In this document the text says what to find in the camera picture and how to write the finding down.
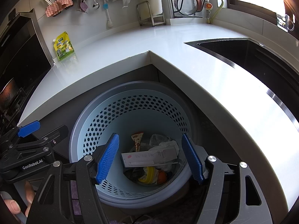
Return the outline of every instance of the yellow-green hose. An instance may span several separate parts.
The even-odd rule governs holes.
[[[208,24],[213,24],[213,20],[214,20],[214,18],[216,17],[216,15],[219,13],[219,11],[221,10],[221,8],[223,7],[223,4],[224,4],[224,2],[223,2],[223,0],[221,0],[221,5],[220,5],[220,7],[218,7],[217,11],[216,11],[215,14],[212,16],[212,18],[207,20],[207,23],[208,23]]]

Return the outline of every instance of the fingernail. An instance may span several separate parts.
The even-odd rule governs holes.
[[[19,211],[21,211],[21,209],[20,209],[20,207],[19,207],[19,205],[18,205],[18,203],[17,203],[16,201],[12,200],[12,201],[10,202],[10,204],[11,204],[11,207],[13,208],[13,210],[14,210],[15,212],[19,212]]]

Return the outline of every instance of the trash can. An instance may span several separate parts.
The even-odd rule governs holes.
[[[120,138],[119,149],[109,174],[97,191],[101,202],[119,208],[146,208],[176,193],[190,178],[191,171],[181,148],[187,133],[201,145],[201,130],[190,100],[155,82],[135,81],[114,87],[95,98],[81,113],[70,138],[70,161],[76,162],[106,144],[112,133]],[[142,186],[123,174],[121,153],[129,152],[131,135],[142,131],[161,134],[177,141],[178,164],[172,178],[163,185]]]

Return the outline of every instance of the black sink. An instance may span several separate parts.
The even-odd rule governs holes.
[[[194,41],[186,44],[209,53],[232,67],[237,64],[254,75],[285,104],[299,121],[299,75],[274,52],[246,38]]]

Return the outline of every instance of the blue gripper pad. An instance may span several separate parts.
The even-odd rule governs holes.
[[[101,184],[101,182],[106,179],[109,173],[110,167],[119,147],[119,135],[115,134],[109,139],[107,144],[109,145],[98,163],[98,173],[95,177],[98,184]]]
[[[20,130],[18,132],[18,137],[26,137],[26,136],[30,135],[31,133],[39,130],[39,128],[40,128],[40,122],[36,120],[36,121],[20,128]]]
[[[202,184],[205,180],[202,172],[202,163],[186,134],[183,134],[182,136],[182,148],[191,169],[193,178],[197,180],[199,184]]]

